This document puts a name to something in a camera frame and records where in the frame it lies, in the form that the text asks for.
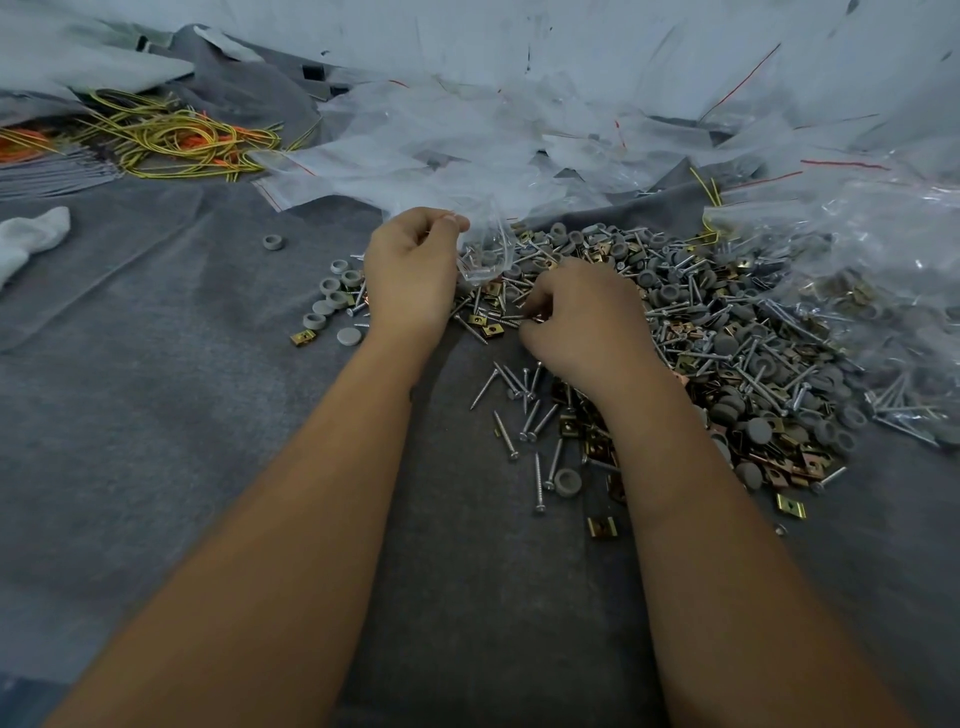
gray fabric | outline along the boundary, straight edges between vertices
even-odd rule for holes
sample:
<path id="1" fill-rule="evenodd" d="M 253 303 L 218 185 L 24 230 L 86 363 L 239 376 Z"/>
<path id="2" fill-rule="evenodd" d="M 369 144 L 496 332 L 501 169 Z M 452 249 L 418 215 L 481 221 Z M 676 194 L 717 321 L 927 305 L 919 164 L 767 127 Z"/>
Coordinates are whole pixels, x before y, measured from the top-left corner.
<path id="1" fill-rule="evenodd" d="M 671 198 L 638 202 L 684 216 L 656 199 Z M 248 184 L 128 180 L 64 201 L 71 236 L 0 294 L 0 669 L 60 681 L 351 356 L 335 342 L 345 321 L 305 349 L 287 336 L 330 260 L 380 222 L 339 198 L 277 215 Z M 282 251 L 261 247 L 271 232 Z M 480 347 L 451 328 L 415 392 L 340 724 L 663 725 L 632 543 L 592 542 L 584 515 L 629 523 L 592 473 L 583 497 L 533 516 L 530 449 L 511 464 L 492 436 L 491 409 L 517 427 L 518 406 L 494 387 L 467 410 L 494 358 L 532 363 L 515 336 Z M 869 433 L 787 543 L 918 716 L 946 726 L 960 707 L 960 496 L 956 464 L 915 446 Z"/>
<path id="2" fill-rule="evenodd" d="M 297 67 L 291 56 L 273 52 L 267 54 L 271 62 L 232 61 L 198 36 L 192 25 L 176 32 L 169 50 L 155 48 L 153 52 L 191 61 L 196 66 L 193 75 L 173 81 L 166 88 L 215 119 L 248 129 L 282 122 L 280 137 L 285 145 L 309 131 L 320 119 L 314 100 L 294 81 L 292 74 Z M 276 61 L 281 59 L 284 63 L 278 64 Z"/>

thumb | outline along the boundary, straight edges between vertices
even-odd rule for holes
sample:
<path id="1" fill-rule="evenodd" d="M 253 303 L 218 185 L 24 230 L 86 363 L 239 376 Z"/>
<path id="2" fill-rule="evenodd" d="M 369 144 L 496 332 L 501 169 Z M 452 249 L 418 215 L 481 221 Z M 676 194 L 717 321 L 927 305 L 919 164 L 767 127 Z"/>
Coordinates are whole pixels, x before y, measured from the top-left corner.
<path id="1" fill-rule="evenodd" d="M 461 222 L 455 215 L 444 215 L 430 226 L 430 232 L 420 246 L 434 254 L 454 254 L 461 227 Z"/>

finger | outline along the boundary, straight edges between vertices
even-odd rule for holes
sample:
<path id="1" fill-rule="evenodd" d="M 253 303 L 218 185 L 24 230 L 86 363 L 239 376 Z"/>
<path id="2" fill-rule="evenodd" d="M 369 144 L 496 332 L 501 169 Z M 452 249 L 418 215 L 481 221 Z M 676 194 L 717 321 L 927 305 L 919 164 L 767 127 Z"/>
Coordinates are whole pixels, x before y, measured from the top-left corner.
<path id="1" fill-rule="evenodd" d="M 437 209 L 436 207 L 414 207 L 406 212 L 401 212 L 386 226 L 393 226 L 395 230 L 402 231 L 414 243 L 420 240 L 433 228 L 440 218 L 446 215 L 452 215 L 448 209 Z M 461 225 L 461 231 L 466 231 L 469 226 L 469 220 L 463 215 L 457 215 L 457 220 Z"/>
<path id="2" fill-rule="evenodd" d="M 444 215 L 430 227 L 430 232 L 420 247 L 430 254 L 454 256 L 460 232 L 460 221 L 457 216 Z"/>
<path id="3" fill-rule="evenodd" d="M 527 296 L 527 300 L 523 302 L 520 313 L 530 318 L 531 316 L 536 316 L 551 303 L 559 276 L 560 270 L 557 268 L 537 276 L 537 282 L 534 283 L 534 288 L 530 291 L 530 295 Z"/>
<path id="4" fill-rule="evenodd" d="M 538 324 L 536 321 L 524 321 L 520 324 L 520 343 L 538 361 L 550 358 L 547 355 L 550 350 L 550 333 L 551 327 L 555 325 L 553 321 L 548 321 L 545 324 Z"/>

silver screw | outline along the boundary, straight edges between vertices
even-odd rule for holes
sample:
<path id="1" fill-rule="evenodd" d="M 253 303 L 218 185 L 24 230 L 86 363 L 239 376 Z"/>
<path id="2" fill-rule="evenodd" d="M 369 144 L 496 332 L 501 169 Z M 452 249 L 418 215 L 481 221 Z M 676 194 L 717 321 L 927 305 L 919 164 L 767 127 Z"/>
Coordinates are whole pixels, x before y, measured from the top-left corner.
<path id="1" fill-rule="evenodd" d="M 587 455 L 584 455 L 580 459 L 580 464 L 592 465 L 594 468 L 600 468 L 601 470 L 610 471 L 611 473 L 620 473 L 620 469 L 617 468 L 615 465 L 611 465 L 610 463 L 605 463 L 602 460 L 594 460 L 592 457 L 588 457 Z"/>
<path id="2" fill-rule="evenodd" d="M 530 414 L 527 415 L 527 421 L 523 424 L 523 429 L 520 431 L 519 438 L 521 443 L 525 443 L 530 438 L 530 425 L 534 423 L 534 418 L 537 417 L 537 412 L 540 410 L 540 400 L 534 401 L 533 409 L 530 410 Z M 529 440 L 529 442 L 537 442 L 536 438 Z"/>
<path id="3" fill-rule="evenodd" d="M 510 367 L 508 367 L 506 364 L 503 364 L 501 366 L 501 370 L 506 373 L 506 375 L 510 378 L 510 381 L 514 383 L 515 389 L 519 390 L 519 392 L 525 397 L 530 397 L 530 393 L 527 392 L 527 388 L 523 386 L 523 382 L 520 381 L 520 377 L 515 375 L 514 371 Z"/>
<path id="4" fill-rule="evenodd" d="M 456 321 L 457 323 L 459 323 L 460 326 L 462 326 L 463 328 L 465 328 L 467 331 L 469 331 L 469 332 L 470 332 L 470 335 L 471 335 L 474 339 L 476 339 L 477 341 L 479 341 L 481 344 L 483 344 L 484 346 L 487 346 L 487 345 L 490 343 L 490 342 L 487 341 L 487 339 L 485 339 L 483 336 L 481 336 L 479 333 L 477 333 L 470 324 L 468 324 L 466 321 L 464 321 L 463 318 L 461 318 L 461 316 L 460 316 L 459 313 L 453 314 L 453 320 Z"/>
<path id="5" fill-rule="evenodd" d="M 490 385 L 493 384 L 493 380 L 496 379 L 498 376 L 500 376 L 500 373 L 499 373 L 496 369 L 494 369 L 494 370 L 493 370 L 493 374 L 490 375 L 490 378 L 487 379 L 487 383 L 484 384 L 484 385 L 483 385 L 483 389 L 480 390 L 480 394 L 478 394 L 478 395 L 476 396 L 476 398 L 473 400 L 473 404 L 470 405 L 470 409 L 471 409 L 471 410 L 477 405 L 477 403 L 480 401 L 480 399 L 481 399 L 485 394 L 487 394 L 487 390 L 490 389 Z"/>
<path id="6" fill-rule="evenodd" d="M 804 399 L 804 395 L 810 390 L 810 385 L 804 382 L 800 385 L 800 388 L 797 390 L 797 396 L 793 398 L 793 402 L 790 404 L 790 411 L 794 414 L 800 410 L 800 403 Z"/>
<path id="7" fill-rule="evenodd" d="M 811 365 L 808 366 L 806 369 L 804 369 L 802 372 L 800 372 L 798 375 L 796 375 L 796 376 L 794 376 L 792 379 L 790 379 L 790 381 L 788 381 L 788 382 L 786 383 L 786 386 L 783 387 L 783 389 L 785 389 L 785 390 L 787 390 L 787 391 L 789 392 L 791 389 L 793 389 L 793 388 L 796 387 L 798 384 L 800 384 L 800 382 L 802 382 L 802 381 L 803 381 L 804 379 L 806 379 L 808 376 L 810 376 L 811 374 L 813 374 L 813 370 L 816 369 L 816 368 L 817 368 L 817 365 L 816 365 L 816 364 L 811 364 Z"/>
<path id="8" fill-rule="evenodd" d="M 564 452 L 564 440 L 564 437 L 560 438 L 557 441 L 557 449 L 553 451 L 553 460 L 550 463 L 550 473 L 546 477 L 546 482 L 543 483 L 543 487 L 545 487 L 548 491 L 554 490 L 553 478 L 557 474 L 557 467 L 560 465 L 560 456 Z"/>
<path id="9" fill-rule="evenodd" d="M 841 475 L 843 475 L 846 471 L 847 471 L 846 465 L 843 468 L 837 468 L 835 471 L 833 471 L 833 473 L 831 473 L 830 475 L 825 477 L 823 480 L 821 480 L 820 485 L 828 486 L 834 480 L 838 479 Z"/>
<path id="10" fill-rule="evenodd" d="M 557 414 L 558 409 L 560 409 L 560 404 L 559 403 L 554 404 L 552 407 L 550 407 L 550 411 L 547 412 L 545 415 L 543 415 L 543 419 L 540 420 L 539 425 L 534 427 L 532 430 L 527 430 L 528 443 L 537 442 L 537 437 L 540 435 L 540 431 L 543 430 L 544 427 L 546 427 L 546 424 L 548 422 L 550 422 L 550 418 L 552 418 L 555 414 Z"/>
<path id="11" fill-rule="evenodd" d="M 529 367 L 523 368 L 523 388 L 527 392 L 530 391 L 530 368 Z M 530 405 L 530 398 L 524 397 L 523 398 L 523 414 L 527 413 L 527 408 L 529 407 L 529 405 Z"/>
<path id="12" fill-rule="evenodd" d="M 500 434 L 503 436 L 503 442 L 507 445 L 507 450 L 510 452 L 510 459 L 512 461 L 516 460 L 520 456 L 520 453 L 516 451 L 514 443 L 510 439 L 510 435 L 507 434 L 507 428 L 503 426 L 503 420 L 500 419 L 500 413 L 495 409 L 493 410 L 493 419 L 496 422 L 496 426 L 500 430 Z"/>
<path id="13" fill-rule="evenodd" d="M 537 469 L 537 506 L 534 508 L 536 513 L 545 513 L 546 506 L 543 505 L 543 480 L 540 477 L 540 453 L 534 453 L 534 466 Z"/>
<path id="14" fill-rule="evenodd" d="M 353 308 L 347 309 L 348 316 L 356 316 L 360 311 L 367 307 L 367 304 L 364 303 L 363 295 L 367 292 L 367 281 L 364 279 L 363 285 L 360 286 L 360 291 L 357 293 L 357 305 Z"/>
<path id="15" fill-rule="evenodd" d="M 537 362 L 537 369 L 534 370 L 534 378 L 530 380 L 530 393 L 535 395 L 537 393 L 537 382 L 540 381 L 540 372 L 543 371 L 543 362 Z"/>
<path id="16" fill-rule="evenodd" d="M 760 368 L 756 370 L 756 380 L 760 381 L 760 378 L 763 377 L 766 371 L 767 371 L 767 365 L 760 364 Z M 740 391 L 743 392 L 744 395 L 749 395 L 751 392 L 754 391 L 754 385 L 745 382 L 744 385 L 740 387 Z"/>
<path id="17" fill-rule="evenodd" d="M 519 396 L 520 396 L 520 393 L 518 392 L 518 390 L 517 390 L 516 387 L 514 386 L 514 383 L 511 381 L 511 379 L 507 376 L 507 373 L 503 371 L 503 367 L 501 367 L 499 364 L 497 364 L 497 363 L 494 361 L 494 362 L 493 362 L 493 368 L 496 369 L 496 370 L 500 373 L 500 376 L 503 377 L 504 382 L 506 382 L 506 384 L 507 384 L 507 399 L 508 399 L 508 400 L 515 400 L 517 397 L 519 397 Z"/>
<path id="18" fill-rule="evenodd" d="M 928 445 L 931 445 L 934 448 L 938 449 L 940 447 L 940 444 L 935 439 L 933 439 L 929 435 L 924 435 L 919 430 L 913 429 L 912 427 L 899 425 L 898 423 L 891 422 L 890 420 L 885 420 L 882 417 L 874 417 L 874 422 L 880 423 L 881 425 L 885 425 L 892 429 L 898 430 L 902 432 L 904 435 L 910 435 L 910 437 L 915 437 L 921 442 L 927 443 Z"/>

screw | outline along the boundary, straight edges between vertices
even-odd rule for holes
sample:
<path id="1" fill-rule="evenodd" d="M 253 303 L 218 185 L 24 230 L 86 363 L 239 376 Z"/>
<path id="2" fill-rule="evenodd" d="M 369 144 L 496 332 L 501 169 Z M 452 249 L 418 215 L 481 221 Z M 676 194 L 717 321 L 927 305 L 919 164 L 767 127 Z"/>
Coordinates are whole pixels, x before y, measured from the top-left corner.
<path id="1" fill-rule="evenodd" d="M 507 450 L 510 451 L 509 457 L 511 461 L 516 460 L 520 456 L 520 453 L 516 451 L 510 435 L 507 434 L 507 428 L 503 426 L 503 420 L 500 419 L 500 413 L 495 409 L 493 410 L 493 419 L 496 421 L 496 426 L 499 428 L 500 434 L 503 435 L 503 442 L 507 445 Z"/>
<path id="2" fill-rule="evenodd" d="M 874 422 L 880 423 L 892 429 L 902 432 L 904 435 L 910 435 L 910 437 L 915 437 L 921 442 L 927 443 L 928 445 L 933 446 L 934 448 L 939 448 L 940 444 L 928 435 L 924 435 L 918 430 L 913 429 L 912 427 L 907 427 L 905 425 L 899 425 L 898 423 L 891 422 L 890 420 L 885 420 L 882 417 L 874 417 Z"/>
<path id="3" fill-rule="evenodd" d="M 470 303 L 470 296 L 467 296 L 465 299 L 457 303 L 457 305 L 454 306 L 453 310 L 450 311 L 450 319 L 452 320 L 453 317 L 460 312 L 460 309 L 463 308 L 468 303 Z"/>
<path id="4" fill-rule="evenodd" d="M 584 455 L 580 459 L 581 465 L 592 465 L 594 468 L 600 468 L 601 470 L 610 471 L 611 473 L 620 473 L 620 469 L 615 465 L 610 463 L 605 463 L 602 460 L 594 460 L 592 457 Z"/>
<path id="5" fill-rule="evenodd" d="M 471 410 L 477 405 L 477 403 L 480 401 L 480 398 L 482 398 L 485 394 L 487 394 L 487 390 L 490 389 L 490 385 L 493 384 L 493 380 L 496 379 L 498 376 L 500 376 L 500 373 L 496 369 L 494 369 L 493 374 L 490 375 L 490 378 L 487 379 L 487 383 L 484 384 L 483 389 L 480 390 L 480 394 L 476 396 L 476 399 L 473 400 L 473 404 L 470 405 Z"/>
<path id="6" fill-rule="evenodd" d="M 756 380 L 760 381 L 760 379 L 763 377 L 766 371 L 767 371 L 767 365 L 760 364 L 760 368 L 756 370 Z M 743 392 L 744 395 L 749 395 L 751 392 L 754 391 L 754 385 L 749 383 L 745 384 L 743 387 L 740 388 L 740 391 Z"/>
<path id="7" fill-rule="evenodd" d="M 540 400 L 534 401 L 533 409 L 530 410 L 530 414 L 527 415 L 527 421 L 523 424 L 523 429 L 520 431 L 519 438 L 521 443 L 525 442 L 537 442 L 535 437 L 533 440 L 530 440 L 530 425 L 533 424 L 534 418 L 537 417 L 537 412 L 540 410 Z"/>
<path id="8" fill-rule="evenodd" d="M 839 478 L 839 477 L 840 477 L 842 474 L 844 474 L 846 471 L 847 471 L 847 466 L 846 466 L 846 465 L 845 465 L 843 468 L 837 468 L 837 470 L 833 471 L 833 473 L 831 473 L 830 475 L 828 475 L 827 477 L 825 477 L 823 480 L 821 480 L 821 481 L 820 481 L 820 485 L 821 485 L 821 486 L 827 486 L 827 485 L 829 485 L 831 482 L 833 482 L 834 480 L 836 480 L 837 478 Z"/>
<path id="9" fill-rule="evenodd" d="M 514 386 L 514 383 L 511 381 L 511 379 L 507 376 L 507 373 L 503 371 L 503 367 L 501 367 L 495 361 L 493 362 L 493 367 L 500 373 L 500 376 L 503 377 L 503 380 L 507 384 L 507 399 L 515 400 L 517 397 L 519 397 L 520 393 Z"/>
<path id="10" fill-rule="evenodd" d="M 510 381 L 514 383 L 514 389 L 516 389 L 522 395 L 527 394 L 526 387 L 523 386 L 523 382 L 520 381 L 520 377 L 515 375 L 510 367 L 508 367 L 506 364 L 502 364 L 500 366 L 500 371 L 507 375 L 510 378 Z"/>
<path id="11" fill-rule="evenodd" d="M 802 382 L 804 379 L 806 379 L 810 374 L 812 374 L 812 373 L 813 373 L 813 370 L 816 369 L 816 368 L 817 368 L 817 365 L 816 365 L 816 364 L 811 364 L 811 365 L 808 366 L 806 369 L 804 369 L 802 372 L 800 372 L 798 375 L 794 376 L 789 382 L 787 382 L 786 386 L 784 386 L 783 389 L 785 389 L 785 390 L 787 390 L 787 391 L 793 389 L 793 388 L 796 387 L 798 384 L 800 384 L 800 382 Z"/>
<path id="12" fill-rule="evenodd" d="M 357 293 L 357 305 L 353 308 L 347 309 L 348 316 L 356 316 L 360 311 L 367 307 L 367 304 L 364 303 L 363 295 L 367 292 L 367 281 L 364 279 L 363 285 L 360 286 L 360 291 Z"/>
<path id="13" fill-rule="evenodd" d="M 699 353 L 699 352 L 684 352 L 680 349 L 663 349 L 665 353 L 680 353 L 684 356 L 691 356 L 694 359 L 710 359 L 712 361 L 733 361 L 732 356 L 722 356 L 718 353 Z"/>
<path id="14" fill-rule="evenodd" d="M 523 368 L 523 389 L 525 389 L 528 393 L 530 392 L 530 368 L 529 367 Z M 523 398 L 523 414 L 527 413 L 527 406 L 529 404 L 530 404 L 530 398 L 524 397 Z"/>
<path id="15" fill-rule="evenodd" d="M 463 318 L 461 318 L 459 313 L 453 314 L 453 320 L 458 322 L 460 326 L 462 326 L 467 331 L 469 331 L 470 335 L 473 336 L 473 338 L 477 339 L 481 344 L 483 344 L 484 346 L 488 345 L 489 342 L 487 341 L 487 339 L 485 339 L 483 336 L 477 333 L 476 330 L 474 330 L 474 328 L 470 324 L 464 321 Z"/>
<path id="16" fill-rule="evenodd" d="M 550 418 L 552 418 L 555 414 L 557 414 L 558 409 L 560 409 L 560 404 L 559 403 L 554 404 L 552 407 L 550 407 L 550 411 L 547 412 L 545 415 L 543 415 L 543 419 L 540 420 L 540 424 L 534 427 L 533 430 L 527 431 L 528 443 L 537 442 L 537 437 L 540 435 L 540 431 L 543 430 L 544 427 L 546 427 L 546 424 L 548 422 L 550 422 Z"/>
<path id="17" fill-rule="evenodd" d="M 543 480 L 540 478 L 540 453 L 534 453 L 534 466 L 537 469 L 537 506 L 534 508 L 534 511 L 537 513 L 545 513 L 546 506 L 543 505 Z"/>
<path id="18" fill-rule="evenodd" d="M 789 370 L 790 370 L 791 372 L 793 372 L 795 375 L 798 375 L 798 374 L 801 373 L 800 370 L 797 369 L 797 367 L 796 367 L 794 364 L 792 364 L 788 358 L 786 358 L 785 356 L 783 356 L 783 354 L 781 354 L 780 352 L 778 352 L 776 349 L 771 349 L 767 344 L 765 344 L 765 343 L 763 343 L 763 342 L 760 342 L 760 348 L 763 349 L 763 350 L 764 350 L 765 352 L 767 352 L 768 354 L 770 354 L 771 356 L 773 356 L 775 359 L 777 359 L 777 361 L 778 361 L 780 364 L 782 364 L 784 367 L 786 367 L 787 369 L 789 369 Z"/>
<path id="19" fill-rule="evenodd" d="M 560 465 L 560 456 L 564 452 L 564 439 L 565 438 L 562 437 L 557 441 L 557 449 L 553 451 L 553 460 L 550 463 L 550 473 L 546 477 L 546 482 L 543 483 L 548 491 L 554 490 L 553 478 L 557 474 L 557 466 Z"/>
<path id="20" fill-rule="evenodd" d="M 779 402 L 780 404 L 787 404 L 786 400 L 783 397 L 780 397 L 779 395 L 775 395 L 773 392 L 771 392 L 765 386 L 760 384 L 758 381 L 756 381 L 756 379 L 748 375 L 746 372 L 743 371 L 743 369 L 736 366 L 735 364 L 733 365 L 733 370 L 737 372 L 740 376 L 742 376 L 744 379 L 746 379 L 748 382 L 753 384 L 754 389 L 756 389 L 765 399 L 769 400 L 771 403 Z M 780 409 L 781 417 L 786 417 L 787 414 L 788 412 L 785 409 L 782 409 L 782 408 Z"/>
<path id="21" fill-rule="evenodd" d="M 537 369 L 534 370 L 534 378 L 530 380 L 530 393 L 537 393 L 537 382 L 540 381 L 540 372 L 543 371 L 543 362 L 537 362 Z"/>
<path id="22" fill-rule="evenodd" d="M 804 382 L 800 385 L 800 388 L 797 390 L 797 396 L 793 398 L 793 402 L 790 404 L 790 411 L 794 414 L 800 410 L 800 402 L 803 400 L 804 395 L 810 390 L 810 385 Z"/>

